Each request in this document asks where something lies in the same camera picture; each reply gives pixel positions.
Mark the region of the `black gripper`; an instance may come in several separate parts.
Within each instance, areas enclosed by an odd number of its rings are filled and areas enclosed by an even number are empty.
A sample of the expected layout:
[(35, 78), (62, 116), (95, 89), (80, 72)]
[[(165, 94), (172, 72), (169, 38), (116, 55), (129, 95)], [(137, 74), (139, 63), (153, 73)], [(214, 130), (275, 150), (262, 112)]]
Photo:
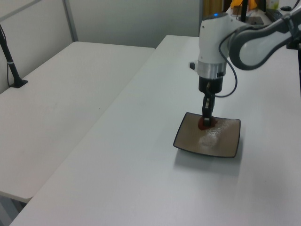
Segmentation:
[(202, 117), (203, 125), (205, 127), (211, 126), (211, 117), (213, 116), (215, 95), (222, 90), (223, 77), (217, 79), (207, 79), (199, 77), (198, 89), (204, 93), (203, 105), (202, 105)]

